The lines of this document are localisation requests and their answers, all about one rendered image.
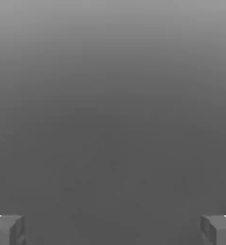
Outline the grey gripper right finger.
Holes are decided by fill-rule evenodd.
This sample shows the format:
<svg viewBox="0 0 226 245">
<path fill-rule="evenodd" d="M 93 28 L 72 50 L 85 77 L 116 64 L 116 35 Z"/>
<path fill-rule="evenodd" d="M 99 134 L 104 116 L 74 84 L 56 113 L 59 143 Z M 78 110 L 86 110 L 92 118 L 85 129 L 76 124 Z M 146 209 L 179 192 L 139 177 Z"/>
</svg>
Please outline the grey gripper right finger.
<svg viewBox="0 0 226 245">
<path fill-rule="evenodd" d="M 200 231 L 204 245 L 226 245 L 226 215 L 202 215 Z"/>
</svg>

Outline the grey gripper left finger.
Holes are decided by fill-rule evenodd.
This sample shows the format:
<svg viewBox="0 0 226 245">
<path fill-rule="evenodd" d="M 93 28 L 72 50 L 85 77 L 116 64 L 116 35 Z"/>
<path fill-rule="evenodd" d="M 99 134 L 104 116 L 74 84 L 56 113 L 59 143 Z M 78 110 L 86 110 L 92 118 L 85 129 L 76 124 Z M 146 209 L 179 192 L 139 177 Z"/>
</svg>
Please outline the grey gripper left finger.
<svg viewBox="0 0 226 245">
<path fill-rule="evenodd" d="M 26 245 L 24 215 L 0 215 L 0 245 Z"/>
</svg>

